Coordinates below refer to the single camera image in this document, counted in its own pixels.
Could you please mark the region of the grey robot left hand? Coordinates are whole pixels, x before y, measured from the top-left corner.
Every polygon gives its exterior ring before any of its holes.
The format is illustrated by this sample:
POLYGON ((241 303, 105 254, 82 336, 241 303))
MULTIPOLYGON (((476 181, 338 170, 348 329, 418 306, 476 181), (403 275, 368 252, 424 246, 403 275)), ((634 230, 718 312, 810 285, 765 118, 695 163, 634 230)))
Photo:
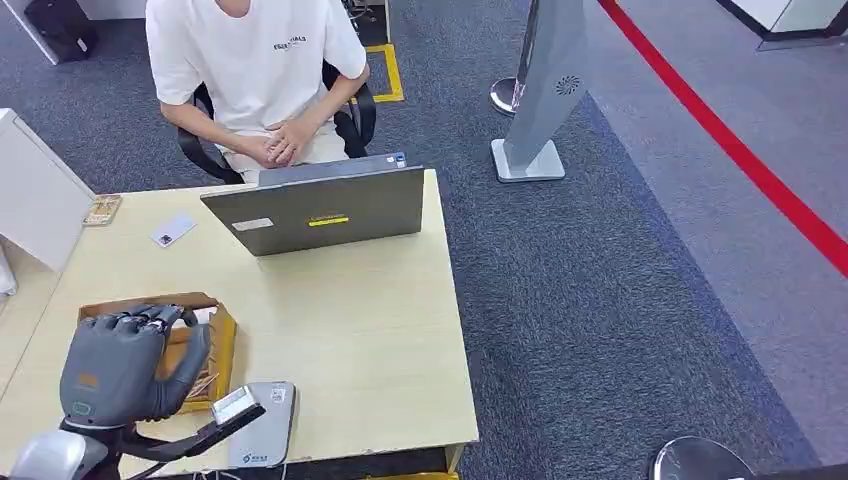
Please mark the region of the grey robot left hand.
POLYGON ((209 325, 176 304, 135 304, 82 319, 73 335, 59 386, 64 421, 82 428, 119 428, 176 414, 203 369, 209 325), (181 320, 189 344, 173 372, 156 371, 181 320))

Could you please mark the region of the person's right hand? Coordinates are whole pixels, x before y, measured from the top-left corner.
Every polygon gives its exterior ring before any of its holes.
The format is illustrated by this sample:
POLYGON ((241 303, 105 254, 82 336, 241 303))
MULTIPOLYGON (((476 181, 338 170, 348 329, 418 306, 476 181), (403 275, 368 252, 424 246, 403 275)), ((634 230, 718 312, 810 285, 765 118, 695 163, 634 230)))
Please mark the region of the person's right hand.
POLYGON ((238 135, 238 151, 247 155, 266 169, 278 168, 273 148, 269 146, 268 138, 263 136, 238 135))

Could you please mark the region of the person's left hand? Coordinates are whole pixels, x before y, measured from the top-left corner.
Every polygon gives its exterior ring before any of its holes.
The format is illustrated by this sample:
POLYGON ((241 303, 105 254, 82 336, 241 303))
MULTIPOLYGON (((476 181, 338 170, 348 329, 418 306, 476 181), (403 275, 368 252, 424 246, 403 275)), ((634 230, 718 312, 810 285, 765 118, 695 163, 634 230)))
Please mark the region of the person's left hand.
POLYGON ((321 123, 302 115, 268 127, 268 160, 273 167, 289 166, 314 137, 321 123))

